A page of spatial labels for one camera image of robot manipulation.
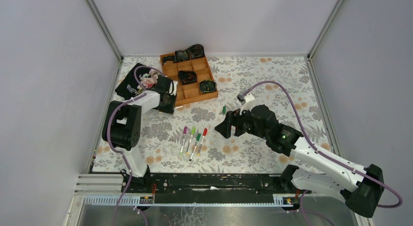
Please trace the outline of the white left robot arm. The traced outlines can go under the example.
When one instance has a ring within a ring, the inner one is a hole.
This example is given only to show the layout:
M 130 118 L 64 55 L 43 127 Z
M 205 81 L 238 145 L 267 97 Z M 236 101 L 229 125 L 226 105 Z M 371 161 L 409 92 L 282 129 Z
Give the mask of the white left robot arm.
M 177 92 L 178 81 L 160 76 L 152 88 L 140 95 L 126 101 L 110 102 L 102 139 L 121 156 L 129 176 L 142 178 L 148 170 L 140 149 L 136 147 L 141 135 L 142 116 L 152 109 L 172 114 Z

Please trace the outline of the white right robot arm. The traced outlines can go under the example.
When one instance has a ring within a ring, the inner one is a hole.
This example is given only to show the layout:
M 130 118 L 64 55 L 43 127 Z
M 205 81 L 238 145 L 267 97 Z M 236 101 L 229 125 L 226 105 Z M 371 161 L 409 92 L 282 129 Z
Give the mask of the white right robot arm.
M 262 138 L 276 153 L 294 157 L 320 170 L 320 173 L 313 173 L 288 165 L 280 176 L 284 189 L 319 192 L 343 202 L 358 215 L 373 217 L 384 191 L 378 184 L 384 181 L 380 167 L 374 164 L 364 167 L 331 152 L 322 155 L 322 148 L 312 148 L 302 132 L 279 123 L 265 105 L 255 106 L 251 111 L 228 111 L 215 131 L 230 138 L 232 128 L 234 136 L 248 133 Z

